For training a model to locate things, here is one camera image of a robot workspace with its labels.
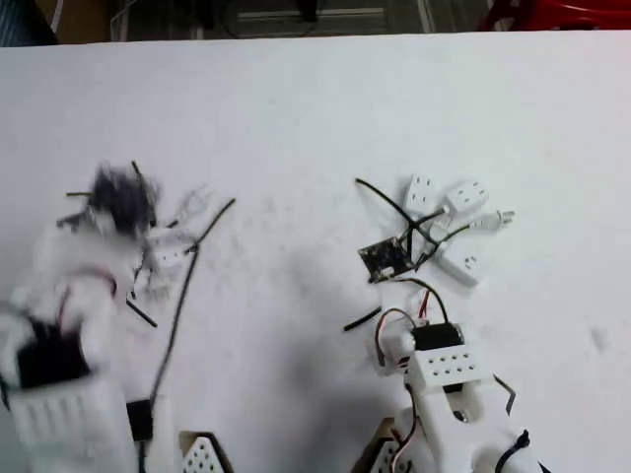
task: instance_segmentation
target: white surface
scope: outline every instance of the white surface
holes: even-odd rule
[[[161,216],[203,182],[236,196],[184,308],[176,419],[213,431],[239,472],[348,471],[409,403],[367,361],[372,327],[341,332],[378,301],[356,249],[401,225],[353,177],[400,199],[419,166],[479,175],[519,215],[496,267],[471,292],[421,274],[519,393],[515,422],[552,472],[626,471],[631,220],[613,204],[631,171],[629,47],[552,32],[0,50],[0,294],[98,162],[160,179]],[[129,315],[147,390],[174,304],[157,331]]]

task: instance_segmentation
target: electrical cable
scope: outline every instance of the electrical cable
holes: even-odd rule
[[[184,279],[184,283],[181,288],[181,292],[179,294],[179,300],[177,301],[177,307],[175,309],[174,322],[171,327],[171,335],[169,336],[169,344],[167,345],[167,350],[165,351],[163,360],[160,363],[160,367],[158,368],[158,374],[156,375],[156,380],[154,381],[154,385],[151,389],[151,394],[149,395],[149,404],[151,406],[152,411],[156,403],[156,397],[158,395],[158,390],[160,389],[160,384],[162,383],[163,377],[165,375],[165,371],[167,370],[167,365],[169,364],[169,360],[171,359],[171,353],[174,349],[175,338],[177,336],[177,330],[179,329],[179,318],[181,317],[181,310],[182,310],[182,307],[184,306],[186,294],[188,293],[188,286],[190,285],[193,271],[195,270],[197,259],[199,258],[199,253],[200,253],[200,248],[196,247],[195,251],[193,251],[192,259],[190,261],[190,264],[188,265],[186,278]]]
[[[405,232],[403,232],[403,235],[401,235],[399,237],[399,241],[403,241],[404,238],[408,237],[412,234],[413,230],[417,229],[419,226],[426,224],[427,222],[429,222],[430,220],[434,220],[437,217],[440,217],[441,215],[445,214],[445,208],[441,208],[439,210],[437,210],[436,212],[433,212],[429,215],[426,215],[425,217],[422,217],[418,220],[414,221],[414,225],[413,226],[408,226],[407,230],[405,230]]]
[[[134,304],[132,301],[130,301],[129,299],[127,299],[125,301],[125,303],[127,304],[127,306],[129,308],[131,308],[134,312],[136,312],[138,314],[138,316],[140,316],[140,318],[142,318],[145,322],[147,322],[149,325],[151,325],[154,328],[158,327],[158,323],[156,323],[156,321],[151,318],[149,315],[147,315],[145,312],[143,312],[140,307],[138,307],[138,305]]]
[[[230,209],[235,202],[237,202],[237,199],[233,198],[233,199],[230,199],[230,201],[226,205],[224,205],[224,207],[219,211],[219,213],[215,216],[215,218],[210,222],[210,225],[208,225],[204,233],[201,234],[201,237],[198,238],[190,248],[185,250],[184,254],[188,254],[191,250],[193,250],[194,248],[197,248],[201,244],[201,242],[205,240],[206,237],[208,237],[208,234],[210,234],[210,231],[213,230],[213,227],[217,225],[217,222],[219,222],[219,219],[221,219],[222,215],[224,215],[226,211]]]
[[[390,207],[392,207],[394,210],[396,210],[396,212],[398,212],[398,214],[405,219],[405,221],[407,222],[408,225],[412,226],[414,228],[414,230],[416,230],[419,234],[421,234],[421,236],[423,236],[424,239],[428,240],[429,242],[431,242],[434,245],[438,245],[438,243],[427,232],[425,232],[420,227],[416,226],[416,222],[414,221],[414,219],[412,219],[408,215],[407,212],[405,212],[403,209],[401,209],[401,207],[396,202],[394,202],[387,195],[385,195],[383,192],[381,192],[376,187],[374,187],[370,182],[367,182],[364,179],[360,179],[359,177],[355,177],[355,182],[358,183],[358,184],[361,184],[361,185],[363,185],[365,187],[368,187],[373,192],[375,192],[377,195],[379,195],[382,199],[384,199],[385,202],[387,202],[390,205]]]
[[[423,319],[427,318],[427,301],[430,299],[430,292],[425,291],[425,295],[423,296],[423,302],[421,303],[420,308],[418,309],[418,318]]]
[[[450,323],[450,320],[447,317],[447,310],[445,309],[445,304],[443,304],[443,300],[441,299],[439,294],[436,292],[436,290],[432,288],[429,284],[427,284],[425,281],[421,281],[420,279],[416,279],[416,278],[392,279],[392,281],[395,283],[413,283],[413,284],[416,284],[417,286],[420,286],[421,288],[427,289],[430,293],[432,293],[432,295],[438,301],[438,305],[441,307],[441,312],[443,313],[443,319],[445,320],[445,323]]]
[[[416,419],[416,400],[414,399],[414,392],[412,391],[412,386],[410,384],[405,384],[405,389],[410,394],[410,398],[412,399],[412,428],[410,429],[407,437],[399,444],[398,448],[394,451],[392,458],[390,459],[390,463],[388,466],[389,473],[394,473],[396,470],[396,463],[398,462],[399,457],[403,453],[403,451],[410,445],[414,434],[416,433],[416,424],[418,423]]]
[[[370,319],[372,319],[375,315],[377,315],[381,311],[382,311],[382,307],[379,305],[375,307],[373,310],[371,310],[370,312],[368,312],[363,317],[360,317],[357,320],[354,320],[351,323],[344,325],[342,330],[344,332],[348,332],[349,330],[359,327],[361,324],[368,322]]]
[[[513,410],[513,404],[515,404],[515,399],[517,398],[517,392],[515,392],[515,389],[513,389],[511,386],[509,386],[506,381],[504,381],[502,378],[500,378],[496,374],[493,374],[493,377],[495,378],[497,383],[500,386],[502,386],[504,389],[506,389],[508,391],[508,393],[510,394],[509,400],[506,403],[506,413],[510,416],[511,415],[511,411]]]
[[[530,445],[530,437],[528,436],[528,431],[524,430],[522,434],[519,437],[517,437],[517,440],[515,440],[515,444],[511,446],[508,450],[506,450],[504,453],[502,453],[502,456],[500,456],[500,459],[497,461],[497,464],[495,465],[495,473],[501,473],[502,469],[504,468],[504,465],[506,465],[506,462],[509,461],[511,456],[513,456],[515,453],[520,451],[522,448],[528,447],[529,445]]]
[[[375,327],[375,351],[377,352],[377,359],[379,361],[379,364],[382,367],[386,365],[386,355],[384,354],[384,351],[382,350],[382,346],[379,342],[379,335],[382,332],[382,328],[384,326],[384,322],[386,321],[387,315],[392,312],[398,312],[398,313],[403,314],[410,321],[410,323],[412,324],[412,327],[416,328],[416,322],[410,316],[410,314],[407,313],[405,310],[402,310],[398,307],[391,307],[382,314],[381,318],[379,319],[379,322],[377,322],[377,326]]]

